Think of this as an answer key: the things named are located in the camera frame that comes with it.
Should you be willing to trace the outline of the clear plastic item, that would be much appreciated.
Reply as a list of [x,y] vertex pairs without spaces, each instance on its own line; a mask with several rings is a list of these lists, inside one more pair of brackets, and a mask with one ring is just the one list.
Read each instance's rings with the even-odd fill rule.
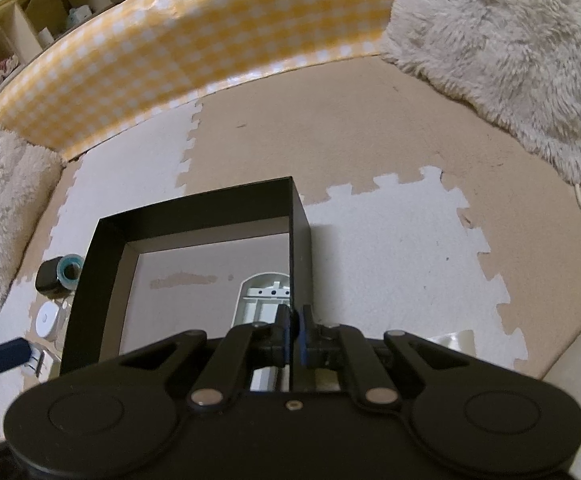
[[[240,285],[233,326],[275,322],[279,306],[290,304],[290,278],[285,273],[259,273]],[[275,391],[281,385],[280,370],[264,367],[252,375],[251,391]]]

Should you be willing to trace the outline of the black storage box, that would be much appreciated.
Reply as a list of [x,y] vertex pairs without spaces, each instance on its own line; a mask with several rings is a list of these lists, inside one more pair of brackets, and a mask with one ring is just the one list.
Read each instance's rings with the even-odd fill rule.
[[98,221],[86,253],[62,374],[184,332],[224,336],[249,278],[289,278],[313,302],[310,224],[291,177],[219,188]]

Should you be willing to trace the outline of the white round puck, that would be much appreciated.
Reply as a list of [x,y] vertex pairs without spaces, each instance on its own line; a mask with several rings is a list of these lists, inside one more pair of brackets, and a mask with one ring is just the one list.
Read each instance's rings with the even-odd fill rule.
[[36,334],[47,341],[54,341],[65,320],[66,311],[61,304],[52,300],[45,301],[36,315]]

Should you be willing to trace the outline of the teal tape roll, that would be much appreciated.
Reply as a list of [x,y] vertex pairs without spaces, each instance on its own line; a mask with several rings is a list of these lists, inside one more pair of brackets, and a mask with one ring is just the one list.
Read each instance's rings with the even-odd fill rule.
[[56,278],[63,289],[74,292],[79,284],[84,259],[80,255],[69,254],[60,257],[56,264]]

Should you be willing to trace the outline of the fluffy grey cushion left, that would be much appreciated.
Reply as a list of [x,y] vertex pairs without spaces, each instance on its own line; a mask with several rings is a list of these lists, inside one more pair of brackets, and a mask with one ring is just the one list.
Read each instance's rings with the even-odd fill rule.
[[0,127],[0,312],[63,169],[62,156]]

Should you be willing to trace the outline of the fluffy grey cushion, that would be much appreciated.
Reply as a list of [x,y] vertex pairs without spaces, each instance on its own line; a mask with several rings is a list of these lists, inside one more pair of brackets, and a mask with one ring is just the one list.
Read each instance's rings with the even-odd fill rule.
[[62,156],[0,127],[0,312],[63,169]]
[[393,0],[383,58],[581,184],[581,0]]

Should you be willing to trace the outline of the yellow checkered mattress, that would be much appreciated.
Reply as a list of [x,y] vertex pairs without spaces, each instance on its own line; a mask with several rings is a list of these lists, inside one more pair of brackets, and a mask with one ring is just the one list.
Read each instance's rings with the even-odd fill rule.
[[393,0],[126,0],[0,92],[0,125],[74,158],[165,110],[374,55]]

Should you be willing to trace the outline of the fluffy grey cushion right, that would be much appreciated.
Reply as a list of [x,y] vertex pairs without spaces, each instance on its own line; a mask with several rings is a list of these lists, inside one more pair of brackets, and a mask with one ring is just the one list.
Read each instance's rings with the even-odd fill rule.
[[393,0],[383,58],[581,184],[581,0]]

